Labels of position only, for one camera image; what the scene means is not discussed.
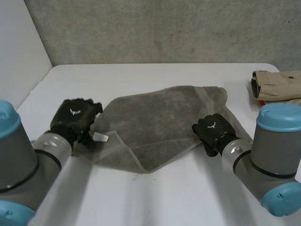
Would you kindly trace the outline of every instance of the white logo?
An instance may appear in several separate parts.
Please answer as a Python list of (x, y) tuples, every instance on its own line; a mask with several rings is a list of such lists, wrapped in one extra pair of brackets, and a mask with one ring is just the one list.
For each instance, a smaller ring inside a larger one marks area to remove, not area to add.
[(70, 108), (70, 112), (71, 112), (73, 115), (81, 113), (81, 111), (80, 111), (80, 110), (79, 110), (79, 111), (77, 111), (77, 112), (75, 112), (75, 111), (73, 111), (71, 108)]
[(212, 125), (212, 126), (207, 126), (207, 128), (215, 128), (215, 122), (214, 122), (214, 125)]

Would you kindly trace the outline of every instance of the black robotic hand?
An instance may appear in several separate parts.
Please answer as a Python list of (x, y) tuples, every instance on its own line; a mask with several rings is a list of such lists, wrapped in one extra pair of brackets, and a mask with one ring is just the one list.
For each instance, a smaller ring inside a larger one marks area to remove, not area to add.
[(84, 145), (94, 144), (89, 131), (98, 113), (102, 113), (101, 103), (93, 100), (64, 100), (50, 123), (50, 131), (61, 135), (73, 147), (75, 141)]
[(220, 114), (208, 115), (204, 119), (199, 119), (198, 123), (192, 126), (192, 130), (202, 141), (206, 153), (210, 157), (216, 156), (220, 151), (219, 144), (223, 137), (237, 139), (234, 128)]

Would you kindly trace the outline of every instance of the table surface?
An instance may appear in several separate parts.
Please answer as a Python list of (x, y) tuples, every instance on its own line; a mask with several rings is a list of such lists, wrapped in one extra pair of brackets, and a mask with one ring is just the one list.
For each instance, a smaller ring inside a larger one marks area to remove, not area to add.
[[(60, 65), (31, 91), (18, 112), (31, 140), (48, 130), (66, 98), (92, 98), (105, 107), (120, 96), (177, 85), (219, 86), (227, 107), (253, 137), (259, 105), (249, 95), (255, 70), (269, 64)], [(221, 158), (190, 151), (140, 175), (70, 158), (42, 203), (32, 226), (283, 226), (299, 225), (301, 211), (270, 215)]]

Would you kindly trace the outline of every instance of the beige jacket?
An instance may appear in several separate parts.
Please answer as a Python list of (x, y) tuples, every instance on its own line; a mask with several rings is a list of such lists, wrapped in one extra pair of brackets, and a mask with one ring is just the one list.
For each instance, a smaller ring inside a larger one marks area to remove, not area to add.
[(255, 71), (251, 87), (253, 97), (257, 100), (275, 102), (298, 99), (301, 98), (301, 71), (276, 73)]

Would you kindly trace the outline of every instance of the wall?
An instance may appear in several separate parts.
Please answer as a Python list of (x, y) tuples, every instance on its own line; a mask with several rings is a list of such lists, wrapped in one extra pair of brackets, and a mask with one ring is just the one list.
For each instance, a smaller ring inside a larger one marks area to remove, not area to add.
[(270, 63), (301, 70), (299, 0), (25, 0), (53, 65)]
[(0, 99), (18, 108), (51, 68), (23, 0), (0, 0)]

